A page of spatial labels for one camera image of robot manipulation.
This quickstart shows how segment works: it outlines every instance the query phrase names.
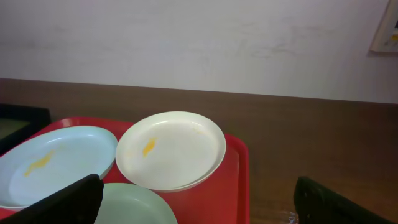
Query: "light green plate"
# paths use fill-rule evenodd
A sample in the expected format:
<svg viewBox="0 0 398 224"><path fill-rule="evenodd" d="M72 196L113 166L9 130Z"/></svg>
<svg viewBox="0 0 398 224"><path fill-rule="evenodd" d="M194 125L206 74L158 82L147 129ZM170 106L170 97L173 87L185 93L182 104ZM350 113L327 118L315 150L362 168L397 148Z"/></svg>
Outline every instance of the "light green plate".
<svg viewBox="0 0 398 224"><path fill-rule="evenodd" d="M95 224L177 224L169 205L134 184L105 184Z"/></svg>

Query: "dirty plate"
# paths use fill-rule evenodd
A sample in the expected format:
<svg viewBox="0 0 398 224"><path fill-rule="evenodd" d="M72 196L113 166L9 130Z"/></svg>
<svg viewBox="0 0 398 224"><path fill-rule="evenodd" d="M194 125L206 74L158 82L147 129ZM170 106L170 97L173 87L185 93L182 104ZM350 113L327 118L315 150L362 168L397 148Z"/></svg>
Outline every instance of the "dirty plate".
<svg viewBox="0 0 398 224"><path fill-rule="evenodd" d="M214 122L199 114L174 111L131 126L119 141L116 163L131 182L174 192L209 177L225 150L224 134Z"/></svg>
<svg viewBox="0 0 398 224"><path fill-rule="evenodd" d="M105 184L95 224L177 224L172 209L157 194L133 184Z"/></svg>
<svg viewBox="0 0 398 224"><path fill-rule="evenodd" d="M84 178L103 178L114 161L115 136L103 128L76 126L52 131L0 158L0 207L21 210Z"/></svg>

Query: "plastic tray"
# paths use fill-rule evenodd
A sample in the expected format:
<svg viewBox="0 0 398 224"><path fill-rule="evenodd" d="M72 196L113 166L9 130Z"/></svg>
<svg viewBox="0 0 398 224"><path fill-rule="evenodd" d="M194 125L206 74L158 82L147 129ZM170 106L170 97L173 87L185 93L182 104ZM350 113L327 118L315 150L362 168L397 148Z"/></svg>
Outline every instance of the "plastic tray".
<svg viewBox="0 0 398 224"><path fill-rule="evenodd" d="M74 117L54 122L32 138L60 128L90 125L111 131L117 139L133 123L99 118ZM227 150L221 165L203 183L175 193L158 193L172 208L179 224L249 224L248 149L238 138L225 134ZM130 183L116 164L104 183ZM0 208L0 219L14 212Z"/></svg>

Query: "wooden table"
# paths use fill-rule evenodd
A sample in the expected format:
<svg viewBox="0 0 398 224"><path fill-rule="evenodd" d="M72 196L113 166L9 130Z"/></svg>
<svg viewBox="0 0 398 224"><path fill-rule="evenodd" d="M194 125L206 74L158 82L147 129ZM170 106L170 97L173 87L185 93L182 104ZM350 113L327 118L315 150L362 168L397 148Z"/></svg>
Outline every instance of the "wooden table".
<svg viewBox="0 0 398 224"><path fill-rule="evenodd" d="M398 222L398 105L4 79L0 103L53 119L199 113L249 148L251 223L289 223L301 175Z"/></svg>

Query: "white wall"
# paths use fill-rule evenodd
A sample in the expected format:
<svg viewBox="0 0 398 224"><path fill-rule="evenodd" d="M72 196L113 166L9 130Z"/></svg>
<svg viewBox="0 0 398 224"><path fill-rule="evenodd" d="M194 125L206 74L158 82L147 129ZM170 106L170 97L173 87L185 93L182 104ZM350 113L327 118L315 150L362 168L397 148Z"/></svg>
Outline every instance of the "white wall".
<svg viewBox="0 0 398 224"><path fill-rule="evenodd" d="M387 0L2 0L0 77L398 103Z"/></svg>

